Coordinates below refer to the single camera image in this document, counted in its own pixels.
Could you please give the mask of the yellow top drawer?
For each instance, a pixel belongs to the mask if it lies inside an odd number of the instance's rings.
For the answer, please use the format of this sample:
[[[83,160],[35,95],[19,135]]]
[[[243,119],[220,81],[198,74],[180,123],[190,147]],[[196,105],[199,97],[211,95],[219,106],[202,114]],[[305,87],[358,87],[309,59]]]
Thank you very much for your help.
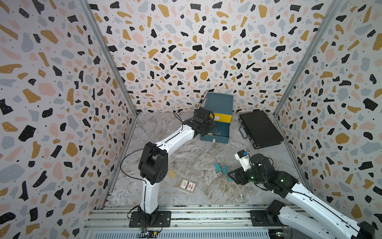
[[[210,118],[217,122],[231,123],[232,115],[220,114],[220,113],[210,113]]]

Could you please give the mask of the teal drawer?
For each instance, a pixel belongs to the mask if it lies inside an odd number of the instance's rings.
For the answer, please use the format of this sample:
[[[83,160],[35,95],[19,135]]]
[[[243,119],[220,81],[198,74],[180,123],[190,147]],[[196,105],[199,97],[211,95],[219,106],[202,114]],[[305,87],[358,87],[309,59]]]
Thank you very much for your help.
[[[216,126],[200,140],[228,144],[230,137],[230,123],[216,121]]]

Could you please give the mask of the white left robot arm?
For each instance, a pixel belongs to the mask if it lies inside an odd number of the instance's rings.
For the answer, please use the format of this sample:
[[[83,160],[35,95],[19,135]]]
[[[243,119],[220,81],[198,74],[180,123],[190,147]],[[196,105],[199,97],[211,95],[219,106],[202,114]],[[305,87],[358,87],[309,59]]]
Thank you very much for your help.
[[[204,136],[216,127],[214,118],[212,111],[200,107],[174,133],[156,143],[145,144],[138,165],[143,180],[143,196],[138,207],[142,216],[154,216],[158,211],[160,183],[167,175],[169,157],[186,142],[198,135]]]

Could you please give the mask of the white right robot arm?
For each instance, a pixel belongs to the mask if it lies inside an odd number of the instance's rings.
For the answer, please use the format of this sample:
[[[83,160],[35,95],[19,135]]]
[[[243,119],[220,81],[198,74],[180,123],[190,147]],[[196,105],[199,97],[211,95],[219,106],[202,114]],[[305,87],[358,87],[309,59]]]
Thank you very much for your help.
[[[308,217],[296,212],[285,203],[274,200],[265,210],[267,223],[281,223],[313,239],[373,239],[375,228],[368,222],[350,219],[329,207],[285,171],[275,170],[273,160],[262,155],[250,155],[241,150],[234,155],[240,168],[228,172],[228,177],[238,185],[253,183],[302,208]]]

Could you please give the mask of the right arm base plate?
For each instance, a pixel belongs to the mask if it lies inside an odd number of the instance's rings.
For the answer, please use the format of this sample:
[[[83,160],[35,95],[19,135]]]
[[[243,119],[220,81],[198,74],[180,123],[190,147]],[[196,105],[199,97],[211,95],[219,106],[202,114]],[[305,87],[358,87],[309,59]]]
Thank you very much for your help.
[[[253,227],[282,227],[280,220],[268,214],[265,210],[250,211],[250,219]]]

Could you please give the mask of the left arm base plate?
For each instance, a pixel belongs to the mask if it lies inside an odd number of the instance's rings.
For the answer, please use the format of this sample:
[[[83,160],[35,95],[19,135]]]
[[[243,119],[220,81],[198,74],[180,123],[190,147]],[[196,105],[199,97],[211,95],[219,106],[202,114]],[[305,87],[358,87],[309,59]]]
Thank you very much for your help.
[[[143,211],[135,211],[131,215],[130,228],[168,228],[171,225],[171,211],[154,211],[152,214],[144,214]]]

